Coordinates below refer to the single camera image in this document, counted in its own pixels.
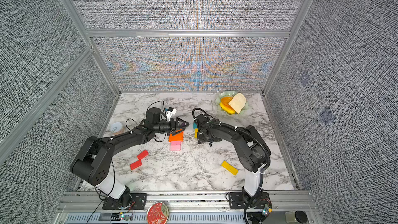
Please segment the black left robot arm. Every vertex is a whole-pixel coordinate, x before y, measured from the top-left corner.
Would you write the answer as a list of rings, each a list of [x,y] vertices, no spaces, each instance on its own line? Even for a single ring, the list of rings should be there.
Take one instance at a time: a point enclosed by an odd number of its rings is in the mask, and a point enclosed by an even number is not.
[[[143,145],[160,134],[178,134],[190,125],[181,118],[161,117],[167,115],[159,108],[147,110],[146,117],[136,127],[119,135],[86,139],[70,165],[70,171],[99,190],[101,197],[120,200],[127,195],[128,188],[116,179],[113,156],[133,146]]]

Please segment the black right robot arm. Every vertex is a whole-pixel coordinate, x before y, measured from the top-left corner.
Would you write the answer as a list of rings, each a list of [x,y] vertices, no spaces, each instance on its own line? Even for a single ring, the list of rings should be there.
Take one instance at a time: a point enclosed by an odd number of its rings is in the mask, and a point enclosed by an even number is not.
[[[241,165],[245,169],[245,184],[242,197],[246,206],[255,208],[263,193],[264,172],[271,165],[271,150],[263,141],[257,129],[251,125],[237,127],[211,118],[203,109],[192,110],[194,123],[198,128],[198,143],[227,141],[235,149]]]

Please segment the pink rectangle block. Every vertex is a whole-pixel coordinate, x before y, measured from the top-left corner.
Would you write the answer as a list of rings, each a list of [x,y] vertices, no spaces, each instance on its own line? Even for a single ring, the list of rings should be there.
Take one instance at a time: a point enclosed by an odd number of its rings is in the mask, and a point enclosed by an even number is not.
[[[181,151],[180,146],[171,146],[170,151]]]
[[[181,141],[172,141],[171,142],[172,147],[180,147],[181,146]]]

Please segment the orange rectangle block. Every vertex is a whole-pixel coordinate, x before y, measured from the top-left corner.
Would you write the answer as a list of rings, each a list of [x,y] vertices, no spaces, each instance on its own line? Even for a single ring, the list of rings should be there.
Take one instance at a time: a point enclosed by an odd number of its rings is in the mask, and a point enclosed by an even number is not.
[[[177,133],[177,134],[171,134],[170,138],[172,140],[183,139],[183,132],[180,132],[180,133]]]

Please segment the orange rectangle block diagonal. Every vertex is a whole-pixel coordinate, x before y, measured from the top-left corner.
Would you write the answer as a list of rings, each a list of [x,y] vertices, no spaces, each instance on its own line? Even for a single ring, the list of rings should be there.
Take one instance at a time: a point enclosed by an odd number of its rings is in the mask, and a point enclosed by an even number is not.
[[[169,136],[169,142],[183,142],[183,136]]]

